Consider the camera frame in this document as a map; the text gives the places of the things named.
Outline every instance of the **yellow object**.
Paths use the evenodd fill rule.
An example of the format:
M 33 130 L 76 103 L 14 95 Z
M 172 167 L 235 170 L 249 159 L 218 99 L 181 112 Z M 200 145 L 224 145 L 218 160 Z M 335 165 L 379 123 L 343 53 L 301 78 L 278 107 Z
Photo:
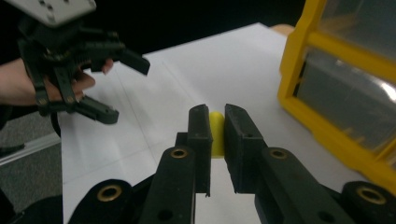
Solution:
M 278 100 L 348 167 L 396 194 L 396 2 L 306 0 Z
M 212 132 L 212 158 L 224 158 L 224 117 L 220 112 L 209 114 L 210 130 Z

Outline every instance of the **clear plastic window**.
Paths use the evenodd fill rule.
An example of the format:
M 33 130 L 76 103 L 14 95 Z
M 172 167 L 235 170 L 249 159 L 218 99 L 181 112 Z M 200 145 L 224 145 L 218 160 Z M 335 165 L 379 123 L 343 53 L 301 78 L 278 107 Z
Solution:
M 395 83 L 323 51 L 308 51 L 295 95 L 367 149 L 396 137 Z
M 319 30 L 396 61 L 396 0 L 328 0 Z

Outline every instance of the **white robot part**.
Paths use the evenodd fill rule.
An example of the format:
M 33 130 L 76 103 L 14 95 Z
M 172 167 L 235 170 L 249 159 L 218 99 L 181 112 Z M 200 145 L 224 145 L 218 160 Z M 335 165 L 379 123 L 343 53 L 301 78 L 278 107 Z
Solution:
M 94 0 L 5 0 L 50 28 L 96 10 Z

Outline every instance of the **white surface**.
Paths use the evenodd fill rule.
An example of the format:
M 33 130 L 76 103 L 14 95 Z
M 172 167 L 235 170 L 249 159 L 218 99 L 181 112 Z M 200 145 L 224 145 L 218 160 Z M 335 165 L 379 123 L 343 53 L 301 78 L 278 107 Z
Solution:
M 246 109 L 271 147 L 294 153 L 313 176 L 335 190 L 363 178 L 320 146 L 279 105 L 278 72 L 286 37 L 261 24 L 146 55 L 147 77 L 117 63 L 95 75 L 87 94 L 120 111 L 106 126 L 62 115 L 64 220 L 95 184 L 118 178 L 131 185 L 155 173 L 177 132 L 186 132 L 189 109 L 226 104 Z M 212 160 L 211 197 L 197 195 L 196 223 L 260 223 L 253 195 L 235 195 L 224 160 Z

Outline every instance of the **black mechanical part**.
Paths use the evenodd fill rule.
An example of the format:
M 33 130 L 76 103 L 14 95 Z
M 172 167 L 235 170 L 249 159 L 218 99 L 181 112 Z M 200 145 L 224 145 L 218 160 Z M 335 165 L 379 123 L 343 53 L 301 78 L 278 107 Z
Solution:
M 395 223 L 396 199 L 385 189 L 366 182 L 349 182 L 340 194 L 321 186 L 292 153 L 265 144 L 245 109 L 226 105 L 225 115 L 225 155 L 234 190 L 255 194 L 262 223 Z M 199 174 L 196 169 L 201 169 L 196 163 L 201 162 L 197 158 L 205 158 L 207 150 L 191 146 L 207 147 L 211 142 L 207 107 L 192 108 L 189 119 L 189 132 L 177 134 L 176 146 L 165 150 L 156 174 L 132 191 L 124 191 L 130 195 L 128 203 L 92 210 L 98 204 L 111 205 L 97 198 L 104 185 L 95 187 L 78 205 L 73 217 L 79 214 L 79 219 L 72 223 L 194 223 L 196 186 L 201 186 L 195 183 Z M 189 136 L 200 136 L 195 133 L 204 133 L 203 138 L 189 141 Z M 105 186 L 114 184 L 110 181 Z M 116 206 L 120 211 L 112 212 Z
M 265 188 L 258 189 L 256 204 L 269 223 L 355 223 L 286 149 L 264 148 L 257 164 Z
M 340 195 L 340 204 L 357 223 L 396 223 L 396 198 L 372 183 L 346 183 Z
M 61 134 L 61 126 L 59 125 L 59 120 L 58 120 L 58 113 L 51 113 L 49 118 L 53 131 L 55 131 L 56 134 L 58 134 L 58 136 L 61 137 L 62 134 Z
M 78 79 L 82 68 L 101 71 L 106 59 L 120 61 L 146 75 L 149 61 L 126 48 L 117 33 L 83 27 L 82 21 L 72 21 L 57 28 L 49 28 L 30 17 L 20 23 L 24 38 L 19 40 L 21 57 L 35 86 L 35 97 L 40 115 L 66 111 L 78 112 L 104 124 L 118 120 L 119 112 L 92 98 L 77 100 L 72 82 Z M 63 100 L 51 102 L 45 78 L 60 91 Z
M 197 105 L 189 111 L 187 133 L 178 133 L 175 146 L 188 146 L 195 152 L 195 192 L 210 196 L 210 161 L 212 153 L 209 109 Z
M 195 153 L 171 147 L 163 153 L 139 224 L 191 224 L 195 219 Z
M 224 160 L 236 193 L 255 193 L 260 173 L 254 161 L 267 147 L 248 112 L 236 105 L 225 106 Z
M 129 183 L 115 179 L 103 181 L 90 189 L 69 223 L 127 223 L 123 211 L 129 208 L 132 196 Z

